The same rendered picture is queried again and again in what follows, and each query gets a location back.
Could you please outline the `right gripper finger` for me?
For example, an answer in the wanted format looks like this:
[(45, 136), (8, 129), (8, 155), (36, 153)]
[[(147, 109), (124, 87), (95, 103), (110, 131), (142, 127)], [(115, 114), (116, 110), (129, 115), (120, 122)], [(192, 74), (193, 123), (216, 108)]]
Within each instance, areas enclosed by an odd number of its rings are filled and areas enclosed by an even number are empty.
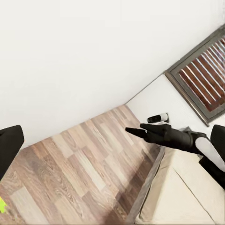
[(152, 124), (152, 123), (148, 123), (148, 124), (140, 123), (140, 127), (142, 127), (142, 129), (144, 129), (144, 130), (151, 131), (159, 136), (167, 135), (167, 125), (166, 124), (157, 125), (157, 124)]
[(135, 129), (135, 128), (126, 127), (125, 130), (127, 132), (132, 133), (133, 135), (143, 138), (144, 141), (154, 141), (155, 140), (155, 138), (147, 138), (147, 133), (146, 133), (146, 130), (144, 130), (144, 129)]

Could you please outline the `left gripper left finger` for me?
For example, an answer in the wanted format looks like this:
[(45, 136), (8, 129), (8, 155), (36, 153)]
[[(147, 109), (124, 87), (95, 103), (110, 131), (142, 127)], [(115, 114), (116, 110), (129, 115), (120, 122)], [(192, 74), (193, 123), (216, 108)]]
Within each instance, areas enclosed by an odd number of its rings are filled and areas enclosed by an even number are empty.
[(0, 130), (0, 180), (2, 180), (23, 143), (24, 135), (20, 125)]

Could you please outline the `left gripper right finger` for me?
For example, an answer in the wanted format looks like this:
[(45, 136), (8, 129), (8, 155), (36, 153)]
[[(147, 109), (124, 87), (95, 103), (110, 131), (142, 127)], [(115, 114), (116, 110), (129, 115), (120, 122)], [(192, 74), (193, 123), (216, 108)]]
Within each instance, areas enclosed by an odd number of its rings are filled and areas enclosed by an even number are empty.
[(221, 156), (221, 158), (225, 162), (225, 127), (221, 125), (214, 125), (211, 136), (210, 142)]

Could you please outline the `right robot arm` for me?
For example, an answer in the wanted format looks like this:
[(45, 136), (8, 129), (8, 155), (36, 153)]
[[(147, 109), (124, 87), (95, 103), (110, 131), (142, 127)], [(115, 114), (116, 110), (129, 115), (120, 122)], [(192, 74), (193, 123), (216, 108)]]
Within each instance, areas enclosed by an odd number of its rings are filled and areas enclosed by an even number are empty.
[(140, 123), (142, 129), (126, 127), (125, 130), (146, 143), (203, 155), (198, 162), (225, 190), (225, 162), (205, 134), (172, 128), (169, 112), (151, 116), (147, 121), (148, 124)]

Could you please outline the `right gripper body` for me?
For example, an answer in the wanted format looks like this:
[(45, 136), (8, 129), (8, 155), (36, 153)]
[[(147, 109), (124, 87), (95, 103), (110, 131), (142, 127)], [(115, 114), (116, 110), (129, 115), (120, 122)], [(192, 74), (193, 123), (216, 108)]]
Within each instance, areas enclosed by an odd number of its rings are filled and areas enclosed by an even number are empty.
[(145, 141), (146, 143), (156, 143), (157, 145), (176, 149), (182, 142), (182, 134), (179, 130), (172, 128), (172, 125), (167, 125), (167, 135), (159, 136), (151, 131), (146, 130), (147, 138), (155, 138), (154, 141)]

